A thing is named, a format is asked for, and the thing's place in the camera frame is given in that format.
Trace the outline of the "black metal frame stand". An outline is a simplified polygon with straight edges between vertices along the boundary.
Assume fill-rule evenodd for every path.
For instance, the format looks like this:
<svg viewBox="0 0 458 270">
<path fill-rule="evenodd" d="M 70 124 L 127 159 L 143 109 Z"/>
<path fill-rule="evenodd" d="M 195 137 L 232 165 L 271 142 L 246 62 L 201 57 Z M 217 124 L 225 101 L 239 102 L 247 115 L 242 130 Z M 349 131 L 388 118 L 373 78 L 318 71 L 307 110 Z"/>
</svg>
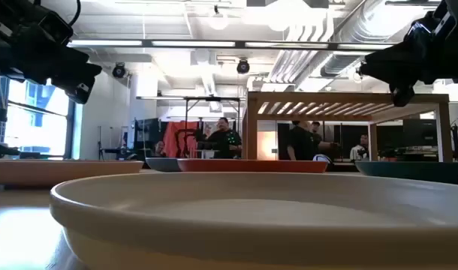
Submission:
<svg viewBox="0 0 458 270">
<path fill-rule="evenodd" d="M 191 109 L 191 107 L 189 106 L 189 102 L 190 101 L 195 101 L 196 104 L 199 101 L 217 101 L 217 102 L 220 102 L 220 101 L 237 101 L 238 105 L 240 105 L 240 99 L 239 98 L 235 98 L 235 97 L 228 97 L 228 98 L 222 98 L 222 97 L 185 97 L 184 101 L 185 101 L 185 118 L 184 118 L 184 122 L 189 122 L 188 121 L 188 112 Z M 197 128 L 196 133 L 195 133 L 196 140 L 197 140 L 197 150 L 201 150 L 201 149 L 202 150 L 212 150 L 211 145 L 206 141 L 206 139 L 211 135 L 211 133 L 209 135 L 207 135 L 206 133 L 204 133 L 203 129 L 200 129 L 200 125 L 203 124 L 203 122 L 201 120 L 197 121 L 197 123 L 198 123 L 198 128 Z"/>
</svg>

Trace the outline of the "cream plate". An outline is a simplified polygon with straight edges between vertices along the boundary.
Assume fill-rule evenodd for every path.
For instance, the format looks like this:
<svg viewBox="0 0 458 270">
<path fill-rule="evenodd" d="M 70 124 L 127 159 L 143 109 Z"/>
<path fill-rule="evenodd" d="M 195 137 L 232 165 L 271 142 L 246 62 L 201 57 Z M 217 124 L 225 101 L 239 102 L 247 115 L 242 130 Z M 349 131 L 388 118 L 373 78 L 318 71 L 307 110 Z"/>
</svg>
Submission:
<svg viewBox="0 0 458 270">
<path fill-rule="evenodd" d="M 458 270 L 458 185 L 361 175 L 178 172 L 56 185 L 91 270 Z"/>
</svg>

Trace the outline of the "orange lit panel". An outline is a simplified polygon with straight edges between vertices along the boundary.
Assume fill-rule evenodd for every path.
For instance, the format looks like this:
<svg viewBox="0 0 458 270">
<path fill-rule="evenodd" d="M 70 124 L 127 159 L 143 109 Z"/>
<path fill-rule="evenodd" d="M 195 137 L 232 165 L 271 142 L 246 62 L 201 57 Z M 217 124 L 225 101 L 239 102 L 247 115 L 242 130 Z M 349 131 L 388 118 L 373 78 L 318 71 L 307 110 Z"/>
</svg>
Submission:
<svg viewBox="0 0 458 270">
<path fill-rule="evenodd" d="M 257 158 L 261 161 L 276 161 L 278 159 L 276 131 L 258 131 Z"/>
</svg>

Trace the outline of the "dark teal plate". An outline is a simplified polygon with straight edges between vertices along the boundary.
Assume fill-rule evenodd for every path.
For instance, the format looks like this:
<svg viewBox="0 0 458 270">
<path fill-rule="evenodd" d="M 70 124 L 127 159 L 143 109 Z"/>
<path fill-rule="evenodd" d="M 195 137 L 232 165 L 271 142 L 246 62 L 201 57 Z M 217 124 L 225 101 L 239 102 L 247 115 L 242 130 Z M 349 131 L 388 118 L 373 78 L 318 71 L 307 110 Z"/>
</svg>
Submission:
<svg viewBox="0 0 458 270">
<path fill-rule="evenodd" d="M 355 166 L 366 176 L 458 185 L 458 162 L 357 161 Z"/>
</svg>

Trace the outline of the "wooden slatted shelf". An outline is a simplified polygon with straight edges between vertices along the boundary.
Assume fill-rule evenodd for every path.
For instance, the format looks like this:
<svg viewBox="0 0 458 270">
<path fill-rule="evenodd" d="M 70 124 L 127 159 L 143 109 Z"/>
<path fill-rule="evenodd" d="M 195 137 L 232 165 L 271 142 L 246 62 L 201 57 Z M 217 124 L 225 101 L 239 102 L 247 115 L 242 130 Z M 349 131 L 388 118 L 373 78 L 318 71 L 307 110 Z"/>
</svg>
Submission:
<svg viewBox="0 0 458 270">
<path fill-rule="evenodd" d="M 363 122 L 368 127 L 369 159 L 378 159 L 376 125 L 420 113 L 435 113 L 438 160 L 451 162 L 449 96 L 416 94 L 405 106 L 393 105 L 390 94 L 343 92 L 256 92 L 246 95 L 242 121 L 246 160 L 258 158 L 258 121 Z"/>
</svg>

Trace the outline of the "red cloth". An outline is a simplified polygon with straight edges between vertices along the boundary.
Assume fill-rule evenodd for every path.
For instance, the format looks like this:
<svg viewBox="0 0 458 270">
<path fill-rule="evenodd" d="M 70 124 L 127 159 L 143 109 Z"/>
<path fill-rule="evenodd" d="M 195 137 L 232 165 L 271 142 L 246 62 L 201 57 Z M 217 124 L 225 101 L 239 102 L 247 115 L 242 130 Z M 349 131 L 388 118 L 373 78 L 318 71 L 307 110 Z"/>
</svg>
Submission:
<svg viewBox="0 0 458 270">
<path fill-rule="evenodd" d="M 197 157 L 196 130 L 194 121 L 168 122 L 164 132 L 164 152 L 169 158 Z"/>
</svg>

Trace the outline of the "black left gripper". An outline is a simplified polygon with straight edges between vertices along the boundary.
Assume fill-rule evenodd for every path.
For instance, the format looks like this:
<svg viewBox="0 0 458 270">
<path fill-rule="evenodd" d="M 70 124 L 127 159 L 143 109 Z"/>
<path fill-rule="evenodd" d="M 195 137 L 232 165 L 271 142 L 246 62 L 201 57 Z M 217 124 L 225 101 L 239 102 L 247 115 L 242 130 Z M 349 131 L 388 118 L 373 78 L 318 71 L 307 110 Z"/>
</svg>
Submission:
<svg viewBox="0 0 458 270">
<path fill-rule="evenodd" d="M 0 75 L 45 82 L 51 79 L 75 103 L 86 104 L 102 67 L 84 52 L 47 34 L 0 34 Z"/>
</svg>

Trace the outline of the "orange-red plate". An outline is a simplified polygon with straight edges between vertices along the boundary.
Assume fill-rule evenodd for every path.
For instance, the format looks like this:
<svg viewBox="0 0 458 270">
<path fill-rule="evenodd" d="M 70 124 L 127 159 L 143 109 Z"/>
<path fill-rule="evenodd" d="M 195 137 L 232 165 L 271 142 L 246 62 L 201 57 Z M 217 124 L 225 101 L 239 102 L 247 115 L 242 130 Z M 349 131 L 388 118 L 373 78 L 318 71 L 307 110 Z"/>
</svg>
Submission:
<svg viewBox="0 0 458 270">
<path fill-rule="evenodd" d="M 291 160 L 178 159 L 183 172 L 324 173 L 327 162 Z"/>
</svg>

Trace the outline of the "silver ventilation duct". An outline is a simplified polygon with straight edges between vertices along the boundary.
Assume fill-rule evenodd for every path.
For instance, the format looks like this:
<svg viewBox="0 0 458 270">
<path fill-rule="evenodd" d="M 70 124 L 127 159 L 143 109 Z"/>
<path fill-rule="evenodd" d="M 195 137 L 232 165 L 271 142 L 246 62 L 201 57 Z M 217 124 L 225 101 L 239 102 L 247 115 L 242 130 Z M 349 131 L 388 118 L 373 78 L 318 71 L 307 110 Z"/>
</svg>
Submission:
<svg viewBox="0 0 458 270">
<path fill-rule="evenodd" d="M 386 1 L 365 0 L 330 41 L 337 43 L 382 43 L 410 24 L 419 7 L 386 5 Z"/>
</svg>

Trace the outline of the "black tripod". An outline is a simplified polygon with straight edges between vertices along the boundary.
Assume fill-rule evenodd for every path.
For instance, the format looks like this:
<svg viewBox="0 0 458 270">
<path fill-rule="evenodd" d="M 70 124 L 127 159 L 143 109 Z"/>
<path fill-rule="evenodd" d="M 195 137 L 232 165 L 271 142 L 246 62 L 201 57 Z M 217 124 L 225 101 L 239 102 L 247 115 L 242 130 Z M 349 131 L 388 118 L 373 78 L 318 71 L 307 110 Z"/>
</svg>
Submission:
<svg viewBox="0 0 458 270">
<path fill-rule="evenodd" d="M 100 125 L 97 127 L 97 130 L 98 130 L 98 141 L 97 141 L 98 159 L 100 161 L 105 161 L 105 159 L 104 159 L 104 149 L 102 147 L 102 136 L 101 136 L 101 126 Z"/>
</svg>

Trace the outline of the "black monitor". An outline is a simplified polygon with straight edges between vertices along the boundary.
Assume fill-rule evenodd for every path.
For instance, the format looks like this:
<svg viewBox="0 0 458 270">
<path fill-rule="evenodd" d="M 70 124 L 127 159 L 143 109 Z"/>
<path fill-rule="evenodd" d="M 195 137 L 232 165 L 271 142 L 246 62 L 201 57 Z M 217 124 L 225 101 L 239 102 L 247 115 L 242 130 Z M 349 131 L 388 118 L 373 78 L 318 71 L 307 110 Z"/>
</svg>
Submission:
<svg viewBox="0 0 458 270">
<path fill-rule="evenodd" d="M 405 146 L 437 146 L 436 120 L 409 118 L 402 123 Z"/>
</svg>

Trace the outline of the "grey-blue plate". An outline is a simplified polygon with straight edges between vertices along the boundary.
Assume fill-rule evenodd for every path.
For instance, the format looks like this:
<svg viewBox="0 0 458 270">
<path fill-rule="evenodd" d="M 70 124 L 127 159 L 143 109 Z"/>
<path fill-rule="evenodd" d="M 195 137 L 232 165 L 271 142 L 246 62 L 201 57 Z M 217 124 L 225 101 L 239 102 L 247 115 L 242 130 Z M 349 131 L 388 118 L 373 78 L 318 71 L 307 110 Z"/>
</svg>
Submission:
<svg viewBox="0 0 458 270">
<path fill-rule="evenodd" d="M 147 157 L 147 165 L 152 169 L 163 173 L 180 172 L 178 160 L 171 157 Z"/>
</svg>

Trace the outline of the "person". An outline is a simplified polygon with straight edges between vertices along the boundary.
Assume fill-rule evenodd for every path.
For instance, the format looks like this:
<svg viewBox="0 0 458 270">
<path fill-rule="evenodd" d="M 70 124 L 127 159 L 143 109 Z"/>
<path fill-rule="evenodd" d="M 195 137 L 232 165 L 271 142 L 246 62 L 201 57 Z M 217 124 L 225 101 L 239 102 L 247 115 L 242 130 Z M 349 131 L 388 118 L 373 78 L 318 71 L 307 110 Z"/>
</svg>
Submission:
<svg viewBox="0 0 458 270">
<path fill-rule="evenodd" d="M 155 158 L 165 158 L 167 157 L 166 152 L 164 151 L 165 144 L 163 141 L 158 141 L 152 150 L 151 156 Z"/>
<path fill-rule="evenodd" d="M 366 134 L 360 136 L 360 142 L 350 151 L 351 162 L 367 160 L 369 158 L 369 139 Z"/>
<path fill-rule="evenodd" d="M 337 142 L 325 142 L 306 121 L 292 121 L 289 130 L 287 152 L 291 161 L 312 161 L 319 149 L 334 149 Z"/>
<path fill-rule="evenodd" d="M 215 159 L 237 159 L 241 157 L 242 139 L 240 135 L 229 127 L 227 118 L 221 117 L 217 121 L 216 130 L 206 139 L 215 150 Z"/>
<path fill-rule="evenodd" d="M 310 131 L 312 133 L 312 137 L 314 143 L 318 146 L 322 142 L 322 136 L 318 133 L 319 127 L 321 126 L 319 121 L 313 121 L 310 125 Z"/>
</svg>

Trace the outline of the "long linear ceiling light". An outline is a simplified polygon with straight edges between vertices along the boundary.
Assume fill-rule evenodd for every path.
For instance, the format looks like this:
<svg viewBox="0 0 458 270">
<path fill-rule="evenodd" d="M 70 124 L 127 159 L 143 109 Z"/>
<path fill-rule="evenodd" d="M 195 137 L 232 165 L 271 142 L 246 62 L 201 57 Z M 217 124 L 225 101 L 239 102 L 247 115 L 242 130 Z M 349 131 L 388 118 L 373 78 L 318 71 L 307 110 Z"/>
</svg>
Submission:
<svg viewBox="0 0 458 270">
<path fill-rule="evenodd" d="M 314 50 L 372 52 L 384 50 L 393 43 L 340 43 L 322 41 L 260 40 L 162 40 L 162 39 L 82 39 L 68 44 L 73 48 L 156 48 L 156 49 L 225 49 L 225 50 Z"/>
</svg>

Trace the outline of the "pink plate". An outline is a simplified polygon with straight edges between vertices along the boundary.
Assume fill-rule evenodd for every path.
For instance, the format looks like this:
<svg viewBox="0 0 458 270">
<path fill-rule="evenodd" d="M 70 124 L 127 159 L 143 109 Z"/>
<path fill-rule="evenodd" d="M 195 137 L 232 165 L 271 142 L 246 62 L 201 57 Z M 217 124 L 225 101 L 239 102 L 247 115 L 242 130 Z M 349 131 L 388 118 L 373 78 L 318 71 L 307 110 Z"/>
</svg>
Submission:
<svg viewBox="0 0 458 270">
<path fill-rule="evenodd" d="M 4 160 L 0 159 L 0 185 L 48 187 L 73 179 L 139 173 L 138 160 Z"/>
</svg>

